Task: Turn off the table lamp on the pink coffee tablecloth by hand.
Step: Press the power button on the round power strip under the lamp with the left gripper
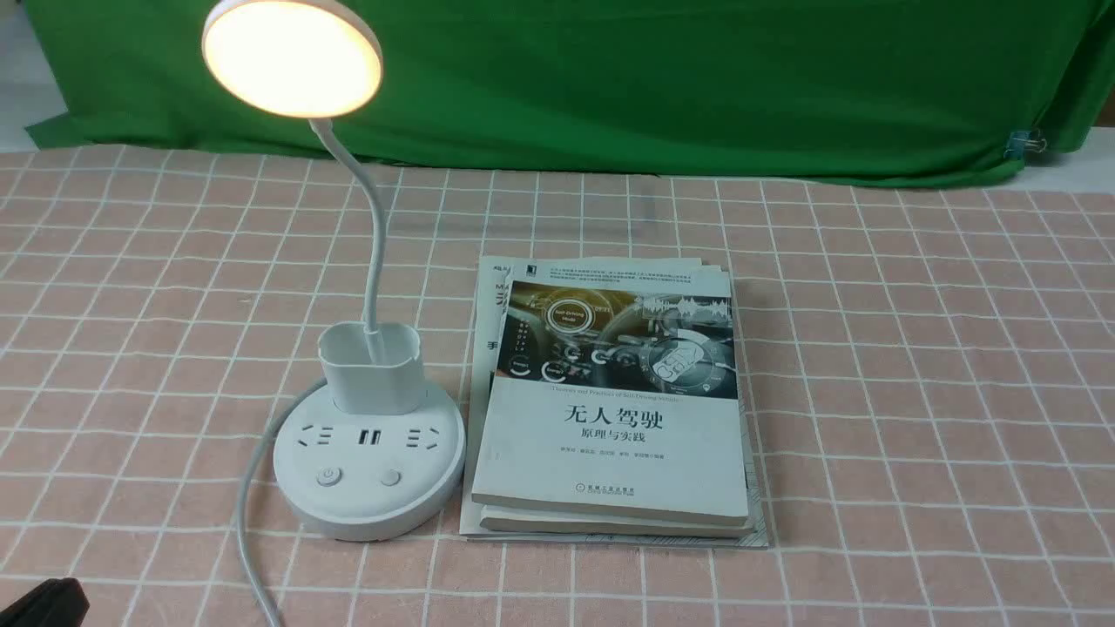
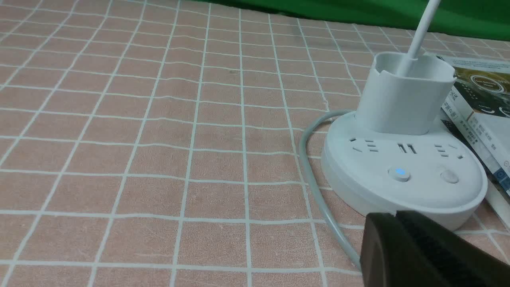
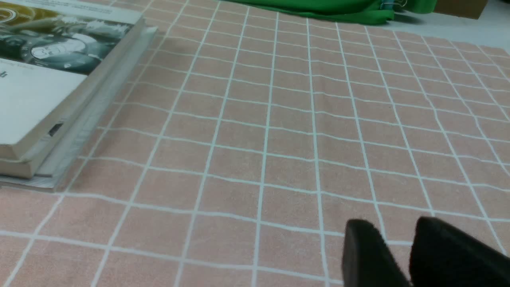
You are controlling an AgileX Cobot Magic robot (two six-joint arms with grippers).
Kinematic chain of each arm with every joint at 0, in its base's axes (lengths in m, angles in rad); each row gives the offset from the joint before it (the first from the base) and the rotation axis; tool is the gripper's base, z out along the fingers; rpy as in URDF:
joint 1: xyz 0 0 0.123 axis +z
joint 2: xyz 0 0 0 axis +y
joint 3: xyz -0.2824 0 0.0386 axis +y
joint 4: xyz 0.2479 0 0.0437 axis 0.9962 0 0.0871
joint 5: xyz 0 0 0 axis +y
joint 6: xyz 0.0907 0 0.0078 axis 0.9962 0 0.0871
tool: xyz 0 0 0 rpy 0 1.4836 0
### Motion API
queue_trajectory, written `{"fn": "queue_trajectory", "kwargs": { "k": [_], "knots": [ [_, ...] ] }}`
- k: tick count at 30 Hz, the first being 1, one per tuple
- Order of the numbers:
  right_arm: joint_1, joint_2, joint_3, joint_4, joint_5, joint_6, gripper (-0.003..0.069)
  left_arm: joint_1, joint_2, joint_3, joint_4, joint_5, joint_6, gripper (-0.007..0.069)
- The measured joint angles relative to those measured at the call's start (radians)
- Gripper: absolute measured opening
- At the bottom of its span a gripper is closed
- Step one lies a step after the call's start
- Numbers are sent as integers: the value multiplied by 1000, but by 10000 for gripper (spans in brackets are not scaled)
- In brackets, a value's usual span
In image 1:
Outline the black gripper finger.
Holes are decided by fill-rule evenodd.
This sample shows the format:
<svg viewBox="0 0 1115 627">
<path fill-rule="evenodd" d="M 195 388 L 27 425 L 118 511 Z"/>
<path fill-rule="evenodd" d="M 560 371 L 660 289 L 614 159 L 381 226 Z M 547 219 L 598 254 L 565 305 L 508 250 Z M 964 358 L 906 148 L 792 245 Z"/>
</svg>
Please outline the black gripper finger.
<svg viewBox="0 0 1115 627">
<path fill-rule="evenodd" d="M 1 611 L 1 626 L 81 626 L 89 607 L 77 578 L 47 579 Z"/>
</svg>

